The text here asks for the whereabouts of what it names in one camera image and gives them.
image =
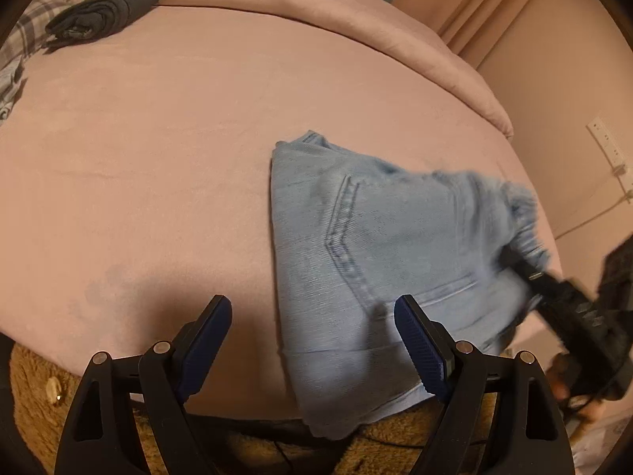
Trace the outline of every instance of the plaid shirt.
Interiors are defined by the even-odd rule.
[[[37,52],[48,36],[44,27],[66,7],[61,0],[33,0],[0,48],[0,69],[18,55],[26,59]]]

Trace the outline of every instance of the brown fluffy fabric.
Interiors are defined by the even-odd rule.
[[[15,400],[14,417],[18,431],[31,452],[41,461],[47,473],[53,474],[59,438],[80,378],[19,344],[15,345],[11,353],[10,372],[11,389]],[[64,393],[64,398],[56,406],[49,403],[45,392],[46,382],[50,377],[59,379]],[[494,396],[486,395],[474,440],[487,437],[494,405]],[[337,464],[334,475],[408,473],[420,455],[421,449],[417,448],[417,445],[424,445],[428,441],[440,411],[441,405],[437,400],[432,399],[400,414],[365,426],[354,437]],[[152,475],[167,475],[148,418],[135,412],[135,420]],[[286,457],[297,468],[302,464],[303,466],[314,464],[310,456],[320,455],[311,448],[279,443],[275,446],[271,441],[234,432],[223,432],[222,444],[218,443],[218,447],[225,457],[227,451],[231,453],[230,462],[219,460],[220,462],[217,463],[217,467],[227,475],[289,473],[289,466],[281,457],[279,448],[283,449]],[[465,471],[474,468],[480,453],[480,446],[471,447],[466,460],[467,466],[464,466]]]

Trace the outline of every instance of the wall socket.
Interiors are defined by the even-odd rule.
[[[626,157],[615,142],[611,131],[606,127],[599,116],[596,116],[587,128],[596,139],[599,147],[605,154],[613,170],[613,175],[620,181],[620,185],[624,190],[624,194],[629,200],[629,204],[633,202],[633,165],[629,165]]]

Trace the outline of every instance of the pink mattress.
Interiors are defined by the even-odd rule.
[[[162,0],[29,61],[0,129],[0,331],[81,374],[99,350],[171,338],[222,293],[233,326],[188,409],[297,417],[276,316],[276,141],[312,129],[406,169],[531,184],[483,80],[388,4],[209,1]],[[542,210],[539,235],[558,268]]]

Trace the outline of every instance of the beige wall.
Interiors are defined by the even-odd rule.
[[[530,0],[479,71],[514,122],[555,236],[624,195],[586,128],[600,115],[633,169],[633,52],[599,0]],[[631,232],[623,203],[560,239],[565,275],[595,289],[603,256]]]

